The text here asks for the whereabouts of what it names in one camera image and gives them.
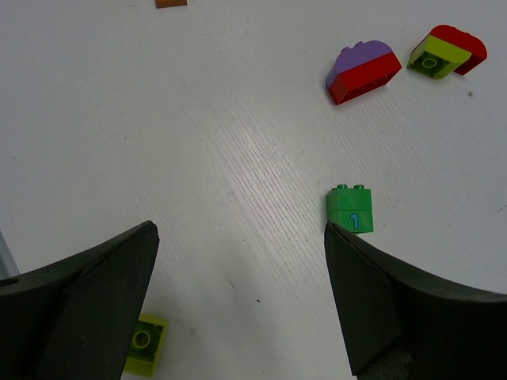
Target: blue number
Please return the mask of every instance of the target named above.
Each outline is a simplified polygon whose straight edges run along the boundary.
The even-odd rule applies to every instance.
[[[354,228],[356,230],[359,230],[359,215],[354,212],[352,215],[350,215],[350,218],[354,221]]]

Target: brown block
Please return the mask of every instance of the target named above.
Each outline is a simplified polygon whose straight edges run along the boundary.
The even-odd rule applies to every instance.
[[[186,6],[187,0],[155,0],[157,8],[167,8],[169,6]]]

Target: table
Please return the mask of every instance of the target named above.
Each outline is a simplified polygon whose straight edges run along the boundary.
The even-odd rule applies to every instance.
[[[337,184],[372,189],[365,240],[507,292],[506,16],[503,0],[5,0],[0,230],[28,272],[153,220],[143,312],[171,320],[155,378],[352,378],[323,251]],[[330,103],[343,47],[382,40],[406,64],[439,24],[489,58]]]

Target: purple block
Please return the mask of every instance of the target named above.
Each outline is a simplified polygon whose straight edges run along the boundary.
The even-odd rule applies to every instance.
[[[344,71],[358,67],[363,63],[391,52],[392,49],[388,45],[375,40],[365,43],[360,41],[352,49],[350,47],[344,48],[338,58],[336,58],[336,62],[326,77],[326,88],[329,89],[336,77]]]

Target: toy block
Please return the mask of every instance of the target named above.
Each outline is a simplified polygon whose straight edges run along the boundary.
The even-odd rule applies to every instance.
[[[128,351],[125,372],[152,378],[160,360],[169,322],[160,317],[141,314]]]
[[[410,54],[408,68],[433,79],[452,71],[465,75],[487,58],[478,38],[449,26],[439,25]]]
[[[326,195],[326,213],[328,220],[355,234],[373,232],[372,191],[362,184],[339,184]]]
[[[157,8],[168,8],[170,6],[186,6],[187,0],[155,0]]]
[[[326,77],[326,88],[336,105],[386,85],[402,65],[384,42],[359,42],[346,47]]]

